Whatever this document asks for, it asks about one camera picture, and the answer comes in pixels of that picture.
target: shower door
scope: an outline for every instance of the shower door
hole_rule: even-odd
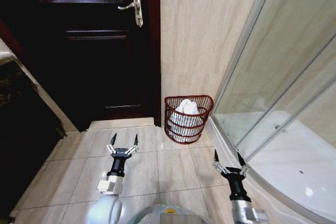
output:
[[[212,117],[275,191],[314,221],[333,223],[336,0],[256,0],[257,5]]]

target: door lever handle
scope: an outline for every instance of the door lever handle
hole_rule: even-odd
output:
[[[142,19],[142,11],[141,11],[141,0],[133,0],[133,3],[129,4],[128,6],[122,7],[118,6],[119,10],[126,10],[131,7],[134,7],[135,11],[135,22],[139,27],[142,27],[143,25],[143,19]]]

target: door panel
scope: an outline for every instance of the door panel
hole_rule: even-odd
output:
[[[133,8],[118,10],[131,2],[3,0],[1,18],[33,74],[81,130],[91,120],[153,116],[160,78],[153,78],[148,0],[141,0],[141,28]]]

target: red wire basket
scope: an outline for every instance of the red wire basket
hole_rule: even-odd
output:
[[[176,111],[184,99],[197,103],[199,114],[190,115]],[[166,97],[164,131],[166,135],[179,144],[191,144],[202,135],[206,120],[214,107],[214,101],[208,95],[190,95],[181,97]]]

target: white towel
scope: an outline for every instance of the white towel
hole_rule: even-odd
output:
[[[192,102],[189,99],[183,100],[175,110],[177,112],[189,114],[189,115],[199,114],[198,109],[197,109],[197,103]],[[177,113],[173,113],[170,116],[170,120],[180,126],[187,126],[187,127],[197,126],[202,123],[201,118],[184,116],[184,115],[180,115]],[[185,136],[192,135],[191,134],[192,131],[182,129],[176,126],[175,124],[171,123],[170,121],[168,121],[168,125],[172,128],[172,131],[177,134],[185,135]]]

